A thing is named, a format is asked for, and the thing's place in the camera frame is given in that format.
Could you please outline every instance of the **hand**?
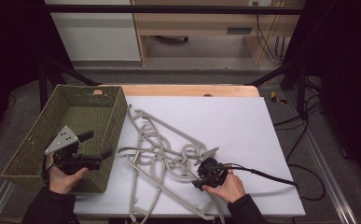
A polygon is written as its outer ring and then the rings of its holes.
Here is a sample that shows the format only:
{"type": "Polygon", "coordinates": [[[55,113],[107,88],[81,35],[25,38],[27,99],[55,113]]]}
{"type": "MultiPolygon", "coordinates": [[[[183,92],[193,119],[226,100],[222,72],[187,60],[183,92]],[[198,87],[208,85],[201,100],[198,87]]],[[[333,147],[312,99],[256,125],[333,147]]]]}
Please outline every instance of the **hand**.
{"type": "Polygon", "coordinates": [[[58,167],[52,166],[49,169],[49,190],[67,194],[87,172],[88,168],[82,168],[73,175],[66,175],[58,167]]]}
{"type": "Polygon", "coordinates": [[[246,194],[242,180],[237,175],[233,174],[232,169],[229,169],[226,180],[221,187],[215,189],[210,186],[203,185],[202,189],[208,193],[218,196],[226,203],[234,203],[246,194]]]}

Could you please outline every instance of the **white tabletop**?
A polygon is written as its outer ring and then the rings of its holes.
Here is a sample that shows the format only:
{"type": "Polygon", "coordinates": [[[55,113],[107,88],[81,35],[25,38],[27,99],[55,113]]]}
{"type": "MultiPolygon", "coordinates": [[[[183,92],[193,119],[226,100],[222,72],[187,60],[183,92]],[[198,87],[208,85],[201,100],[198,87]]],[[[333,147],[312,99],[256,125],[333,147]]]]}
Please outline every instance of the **white tabletop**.
{"type": "MultiPolygon", "coordinates": [[[[128,104],[171,124],[176,129],[202,141],[209,149],[219,147],[215,158],[222,163],[238,163],[246,168],[292,180],[285,157],[271,123],[271,117],[261,97],[161,97],[128,96],[128,104]]],[[[173,148],[181,141],[176,134],[159,130],[170,138],[173,148]]],[[[118,148],[137,147],[138,132],[126,118],[118,148]]],[[[75,213],[99,217],[128,217],[133,168],[127,163],[127,153],[116,154],[107,191],[103,194],[84,193],[76,198],[75,213]]],[[[293,186],[274,182],[245,171],[234,171],[243,181],[264,216],[304,216],[305,211],[293,186]]],[[[163,184],[184,201],[203,208],[210,202],[206,192],[196,189],[189,181],[179,181],[165,174],[163,184]]],[[[139,175],[136,205],[148,210],[156,186],[139,175]]],[[[220,201],[225,215],[227,206],[220,201]]],[[[216,215],[215,209],[209,214],[216,215]]],[[[192,211],[162,192],[152,217],[192,217],[192,211]]]]}

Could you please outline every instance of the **basket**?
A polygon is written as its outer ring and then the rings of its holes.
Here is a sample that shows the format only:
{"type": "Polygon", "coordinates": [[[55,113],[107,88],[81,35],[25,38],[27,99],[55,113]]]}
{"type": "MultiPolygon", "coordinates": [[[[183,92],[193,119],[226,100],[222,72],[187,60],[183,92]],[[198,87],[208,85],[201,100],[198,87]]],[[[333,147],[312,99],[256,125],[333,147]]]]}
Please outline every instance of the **basket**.
{"type": "MultiPolygon", "coordinates": [[[[117,149],[126,111],[120,86],[58,85],[1,176],[23,189],[40,190],[44,186],[41,178],[44,151],[65,125],[75,134],[93,131],[93,138],[82,143],[79,152],[100,155],[110,147],[117,149]]],[[[104,192],[115,154],[114,151],[103,160],[100,170],[89,171],[73,191],[104,192]]]]}

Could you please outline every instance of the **black cable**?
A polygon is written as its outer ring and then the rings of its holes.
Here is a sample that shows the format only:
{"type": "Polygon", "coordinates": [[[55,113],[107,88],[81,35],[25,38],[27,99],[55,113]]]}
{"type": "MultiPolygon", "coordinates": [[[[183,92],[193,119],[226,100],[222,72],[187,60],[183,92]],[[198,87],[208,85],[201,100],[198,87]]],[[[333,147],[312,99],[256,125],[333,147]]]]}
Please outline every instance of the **black cable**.
{"type": "Polygon", "coordinates": [[[276,41],[275,41],[275,57],[276,59],[279,61],[279,64],[282,65],[283,64],[283,60],[284,60],[284,52],[285,52],[285,36],[282,36],[282,46],[281,46],[281,50],[280,53],[278,52],[278,48],[279,48],[279,40],[280,37],[277,36],[276,37],[276,41]]]}
{"type": "Polygon", "coordinates": [[[306,102],[309,102],[312,98],[314,98],[314,97],[320,97],[320,93],[317,93],[317,94],[315,94],[315,95],[312,95],[312,96],[310,96],[307,100],[306,100],[306,102]]]}
{"type": "Polygon", "coordinates": [[[6,110],[9,110],[15,103],[17,103],[17,97],[15,95],[9,95],[9,96],[14,97],[14,102],[12,102],[12,104],[9,105],[6,110]]]}
{"type": "MultiPolygon", "coordinates": [[[[312,109],[314,109],[316,106],[318,106],[318,105],[320,105],[320,104],[321,104],[320,102],[317,102],[317,103],[311,105],[311,106],[307,109],[307,111],[311,111],[312,109]]],[[[290,122],[292,122],[292,121],[295,121],[295,120],[299,119],[299,117],[300,117],[300,115],[296,115],[295,117],[293,117],[293,118],[291,118],[291,119],[286,119],[286,120],[284,120],[284,121],[280,121],[280,122],[277,122],[277,123],[273,123],[273,127],[280,126],[280,125],[283,125],[283,124],[286,124],[286,123],[290,123],[290,122]]]]}
{"type": "Polygon", "coordinates": [[[47,156],[46,154],[43,154],[43,164],[41,167],[41,178],[43,179],[45,185],[47,187],[49,187],[49,170],[54,166],[54,164],[52,163],[48,168],[47,168],[47,156]]]}
{"type": "Polygon", "coordinates": [[[299,185],[294,182],[294,181],[290,181],[290,180],[286,180],[286,179],[282,179],[282,178],[279,178],[279,177],[276,177],[276,176],[273,176],[273,175],[267,175],[265,173],[262,173],[258,170],[254,170],[254,169],[248,169],[248,168],[245,168],[245,167],[242,167],[241,165],[238,165],[236,163],[226,163],[224,165],[235,165],[236,167],[211,167],[209,169],[222,169],[222,170],[243,170],[243,171],[248,171],[254,175],[261,175],[265,178],[268,178],[270,180],[273,180],[273,181],[276,181],[276,182],[280,182],[280,183],[284,183],[284,184],[287,184],[287,185],[292,185],[292,186],[295,186],[296,189],[299,187],[299,185]]]}
{"type": "Polygon", "coordinates": [[[319,94],[323,91],[323,88],[321,86],[318,86],[317,84],[313,83],[308,76],[305,77],[305,89],[310,91],[313,94],[319,94]]]}
{"type": "Polygon", "coordinates": [[[209,170],[217,170],[217,169],[220,169],[220,170],[243,170],[243,171],[250,172],[250,173],[252,173],[254,175],[260,175],[260,176],[263,176],[263,177],[268,178],[270,180],[296,187],[297,192],[299,193],[299,197],[301,199],[304,199],[304,200],[307,200],[307,201],[317,202],[317,201],[322,200],[326,196],[326,187],[325,187],[325,184],[324,184],[322,178],[320,178],[320,176],[318,176],[312,170],[310,170],[310,169],[308,169],[306,167],[300,166],[300,165],[287,164],[289,167],[296,167],[296,168],[302,169],[304,171],[307,171],[307,172],[311,173],[312,175],[314,175],[319,180],[319,182],[320,182],[320,184],[321,184],[321,186],[323,188],[323,192],[319,197],[317,197],[317,198],[309,198],[309,197],[304,196],[302,191],[299,189],[299,185],[294,181],[282,179],[282,178],[279,178],[279,177],[276,177],[276,176],[273,176],[273,175],[267,175],[267,174],[265,174],[263,172],[260,172],[258,170],[245,168],[245,167],[243,167],[243,166],[241,166],[239,164],[236,164],[236,163],[225,163],[224,165],[231,165],[232,167],[221,166],[221,167],[209,167],[207,169],[209,169],[209,170]]]}
{"type": "Polygon", "coordinates": [[[306,121],[306,125],[304,130],[302,131],[302,134],[299,136],[299,139],[297,139],[296,143],[294,144],[294,146],[291,148],[290,152],[288,153],[288,155],[285,158],[285,162],[288,162],[290,160],[291,155],[293,154],[294,150],[296,149],[297,145],[299,144],[299,142],[302,139],[302,136],[306,133],[306,130],[308,129],[309,126],[309,121],[306,121]]]}
{"type": "Polygon", "coordinates": [[[256,18],[257,18],[257,41],[258,41],[258,44],[262,47],[262,50],[265,52],[265,54],[267,55],[267,58],[270,60],[271,63],[279,64],[278,61],[277,61],[277,59],[275,59],[276,62],[273,62],[273,61],[272,61],[271,57],[272,57],[272,58],[274,58],[274,57],[273,57],[273,54],[272,54],[272,52],[271,52],[270,46],[268,45],[268,42],[267,42],[267,40],[265,39],[265,36],[264,36],[264,34],[262,34],[262,31],[261,31],[261,29],[260,29],[260,27],[259,27],[258,14],[256,14],[256,18]],[[258,33],[261,33],[262,38],[263,38],[264,41],[265,41],[265,45],[267,46],[267,49],[268,49],[268,51],[270,52],[271,57],[270,57],[270,55],[268,54],[268,52],[265,50],[264,46],[261,44],[261,41],[259,41],[258,33]]]}
{"type": "Polygon", "coordinates": [[[322,111],[322,107],[320,106],[319,108],[316,108],[315,110],[311,111],[311,113],[309,115],[312,115],[317,111],[322,111]]]}
{"type": "Polygon", "coordinates": [[[313,172],[312,170],[310,170],[310,169],[308,169],[308,168],[306,168],[304,166],[300,166],[300,165],[296,165],[296,164],[290,164],[290,163],[288,163],[287,165],[288,165],[288,167],[296,167],[296,168],[299,168],[301,170],[309,172],[310,174],[314,175],[319,180],[320,185],[322,186],[323,192],[319,197],[317,197],[317,198],[308,198],[308,197],[303,196],[303,194],[301,192],[300,193],[301,196],[299,196],[301,199],[304,199],[304,200],[307,200],[307,201],[312,201],[312,202],[318,202],[318,201],[322,200],[326,196],[326,186],[325,186],[325,183],[323,182],[323,179],[319,175],[317,175],[315,172],[313,172]]]}
{"type": "Polygon", "coordinates": [[[280,65],[283,65],[283,61],[285,60],[284,52],[285,52],[285,36],[282,36],[282,49],[280,52],[280,65]]]}
{"type": "Polygon", "coordinates": [[[311,114],[313,114],[314,112],[321,110],[321,108],[322,108],[322,103],[317,102],[317,103],[313,104],[310,108],[308,108],[308,114],[309,114],[309,116],[310,116],[311,114]]]}
{"type": "Polygon", "coordinates": [[[304,124],[305,124],[305,123],[301,123],[301,124],[296,125],[296,126],[293,126],[293,127],[291,127],[291,128],[280,128],[280,129],[275,128],[275,130],[277,130],[277,131],[282,131],[282,130],[292,130],[292,129],[296,129],[297,127],[303,126],[304,124]]]}

